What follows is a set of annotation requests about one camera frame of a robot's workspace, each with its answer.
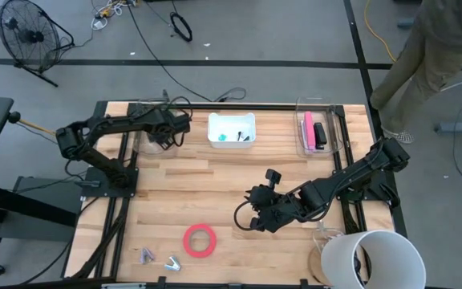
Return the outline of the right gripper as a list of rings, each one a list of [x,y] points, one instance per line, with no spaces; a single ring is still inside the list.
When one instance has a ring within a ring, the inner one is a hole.
[[[251,218],[251,230],[275,233],[294,220],[295,207],[289,198],[269,186],[254,186],[249,191],[249,203],[257,212],[257,216]]]

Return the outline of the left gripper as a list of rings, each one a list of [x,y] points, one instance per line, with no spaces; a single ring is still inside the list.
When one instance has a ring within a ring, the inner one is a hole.
[[[148,133],[148,139],[152,149],[169,150],[175,144],[176,135],[190,131],[191,116],[186,112],[169,110],[163,111],[161,116],[163,121]]]

